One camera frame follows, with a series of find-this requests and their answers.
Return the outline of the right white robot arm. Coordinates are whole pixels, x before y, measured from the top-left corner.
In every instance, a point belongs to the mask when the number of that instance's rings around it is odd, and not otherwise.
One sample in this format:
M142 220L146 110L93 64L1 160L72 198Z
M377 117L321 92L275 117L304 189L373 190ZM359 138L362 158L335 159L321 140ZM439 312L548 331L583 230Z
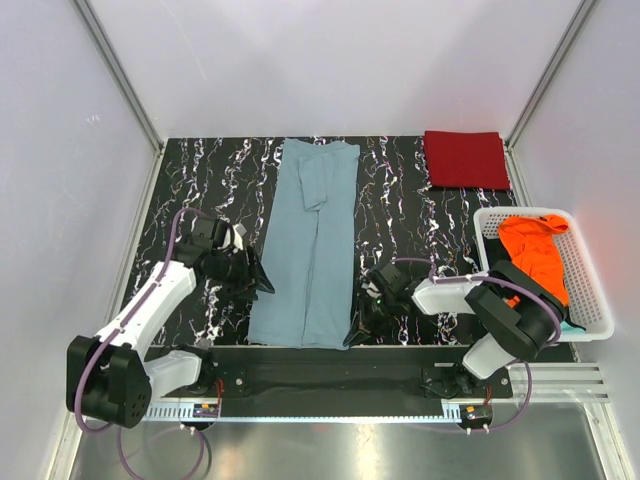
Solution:
M557 343L569 310L507 260L478 274L438 277L426 259L394 258L366 273L344 345L378 336L392 318L411 313L477 318L486 334L471 345L453 374L457 390L472 397L488 387L498 370L531 362Z

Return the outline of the light blue t-shirt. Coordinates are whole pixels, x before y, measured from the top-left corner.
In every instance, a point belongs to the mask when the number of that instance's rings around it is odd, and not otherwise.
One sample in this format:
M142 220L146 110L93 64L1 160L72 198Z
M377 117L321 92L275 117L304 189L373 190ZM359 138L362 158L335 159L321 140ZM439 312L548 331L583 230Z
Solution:
M355 271L360 148L342 141L283 144L262 253L275 288L252 305L252 344L341 350Z

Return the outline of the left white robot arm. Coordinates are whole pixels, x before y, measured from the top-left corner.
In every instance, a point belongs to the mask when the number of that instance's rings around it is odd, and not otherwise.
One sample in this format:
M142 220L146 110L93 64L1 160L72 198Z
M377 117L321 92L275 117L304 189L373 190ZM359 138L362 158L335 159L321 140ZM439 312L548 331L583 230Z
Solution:
M173 347L148 359L151 344L169 317L198 286L212 282L231 297L254 300L272 294L269 281L241 224L196 215L185 234L171 226L163 260L126 306L92 336L76 336L66 353L66 408L85 433L112 426L137 426L151 404L186 388L208 394L219 382L211 354L191 346Z

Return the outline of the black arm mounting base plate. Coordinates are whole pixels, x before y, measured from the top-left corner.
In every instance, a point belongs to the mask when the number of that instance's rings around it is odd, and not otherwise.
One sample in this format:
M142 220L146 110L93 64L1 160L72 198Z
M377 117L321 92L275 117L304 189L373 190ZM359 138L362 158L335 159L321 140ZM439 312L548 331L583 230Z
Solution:
M326 420L338 417L426 417L443 400L508 399L506 369L476 380L462 369L463 347L365 346L345 351L222 346L209 350L209 378L230 418Z

